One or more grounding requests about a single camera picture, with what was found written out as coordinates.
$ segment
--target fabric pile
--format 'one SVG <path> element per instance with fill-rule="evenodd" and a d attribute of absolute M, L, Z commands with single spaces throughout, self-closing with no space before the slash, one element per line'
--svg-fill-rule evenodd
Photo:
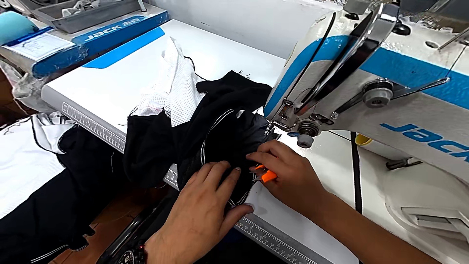
<path fill-rule="evenodd" d="M 268 122 L 253 114 L 264 105 L 271 87 L 234 71 L 219 80 L 198 82 L 190 60 L 172 40 L 162 63 L 158 85 L 143 89 L 136 114 L 128 118 L 127 177 L 155 187 L 175 163 L 181 190 L 203 164 L 227 160 L 242 170 L 229 202 L 242 204 L 253 184 L 249 167 L 256 165 L 246 154 L 278 138 L 275 133 L 265 136 Z"/>
<path fill-rule="evenodd" d="M 178 187 L 203 164 L 227 160 L 242 172 L 228 201 L 245 202 L 254 174 L 248 153 L 278 134 L 264 135 L 268 122 L 253 112 L 271 87 L 233 71 L 202 81 L 190 58 L 168 40 L 153 85 L 128 117 L 122 155 L 58 112 L 36 114 L 0 131 L 0 263 L 48 263 L 70 248 L 88 245 L 90 224 L 128 179 L 157 187 L 172 164 Z M 164 214 L 146 229 L 153 234 Z M 217 255 L 207 258 L 217 259 Z"/>
<path fill-rule="evenodd" d="M 88 245 L 125 181 L 122 155 L 59 113 L 0 131 L 0 263 L 49 263 Z"/>

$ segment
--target jack logo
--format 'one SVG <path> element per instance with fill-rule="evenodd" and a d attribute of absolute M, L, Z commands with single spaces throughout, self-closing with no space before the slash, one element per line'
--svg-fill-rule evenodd
<path fill-rule="evenodd" d="M 388 124 L 380 124 L 382 127 L 385 127 L 394 132 L 402 132 L 402 134 L 412 140 L 426 143 L 428 146 L 435 148 L 444 153 L 457 158 L 465 158 L 464 161 L 469 163 L 469 147 L 458 142 L 451 140 L 445 140 L 442 136 L 430 132 L 426 129 L 420 128 L 414 124 L 407 124 L 399 127 L 393 127 Z"/>

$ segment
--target white table top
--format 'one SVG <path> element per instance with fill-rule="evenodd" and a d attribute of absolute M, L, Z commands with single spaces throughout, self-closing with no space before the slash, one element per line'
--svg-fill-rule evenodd
<path fill-rule="evenodd" d="M 171 36 L 193 59 L 196 72 L 215 80 L 228 71 L 242 70 L 250 79 L 274 85 L 285 60 L 182 22 L 161 26 L 165 35 L 105 69 L 80 67 L 50 82 L 49 87 L 97 115 L 123 133 L 127 116 L 139 102 L 140 88 L 152 83 L 156 58 Z M 296 138 L 283 133 L 281 141 L 309 158 L 323 185 L 354 206 L 354 185 L 350 141 L 329 132 L 315 137 L 313 147 L 302 149 Z M 385 159 L 359 149 L 362 171 L 363 213 L 393 233 L 405 237 L 405 230 L 388 214 L 378 176 L 386 172 Z M 247 202 L 254 213 L 303 245 L 335 264 L 356 264 L 357 258 L 340 242 L 314 223 L 276 200 L 260 183 L 252 188 Z"/>

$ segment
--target metal tray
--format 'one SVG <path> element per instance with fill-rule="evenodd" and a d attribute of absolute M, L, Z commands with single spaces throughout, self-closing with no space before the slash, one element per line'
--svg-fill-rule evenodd
<path fill-rule="evenodd" d="M 71 0 L 53 4 L 33 10 L 32 13 L 38 20 L 50 26 L 67 33 L 75 33 L 140 9 L 137 0 L 121 0 L 78 14 L 62 17 L 62 9 L 71 8 L 76 2 L 77 0 Z"/>

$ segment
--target industrial sewing machine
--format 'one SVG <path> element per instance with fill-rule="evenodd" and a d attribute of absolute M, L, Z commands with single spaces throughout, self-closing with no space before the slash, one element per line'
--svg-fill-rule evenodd
<path fill-rule="evenodd" d="M 296 44 L 264 108 L 268 130 L 302 148 L 347 130 L 402 151 L 396 167 L 409 167 L 383 179 L 388 212 L 422 250 L 467 260 L 469 29 L 411 28 L 397 3 L 364 14 L 363 2 L 349 0 Z M 416 159 L 424 164 L 410 167 Z"/>

